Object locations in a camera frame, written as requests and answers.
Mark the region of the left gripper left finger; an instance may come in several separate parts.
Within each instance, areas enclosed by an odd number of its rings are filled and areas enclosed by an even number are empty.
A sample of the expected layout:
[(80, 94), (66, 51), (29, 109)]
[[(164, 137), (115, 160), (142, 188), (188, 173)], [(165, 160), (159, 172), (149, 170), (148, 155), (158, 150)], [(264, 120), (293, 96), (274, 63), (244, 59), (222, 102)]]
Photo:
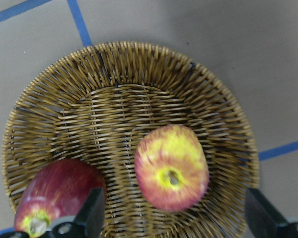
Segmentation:
[(93, 188), (74, 218), (79, 238), (98, 238), (105, 220), (105, 193), (103, 188)]

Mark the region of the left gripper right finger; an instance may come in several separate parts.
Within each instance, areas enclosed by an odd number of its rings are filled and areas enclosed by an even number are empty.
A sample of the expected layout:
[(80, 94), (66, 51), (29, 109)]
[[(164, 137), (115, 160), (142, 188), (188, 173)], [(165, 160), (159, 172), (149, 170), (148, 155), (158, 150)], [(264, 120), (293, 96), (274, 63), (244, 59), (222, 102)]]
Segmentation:
[(244, 205), (245, 221), (256, 238), (284, 238), (289, 223), (257, 188), (248, 188)]

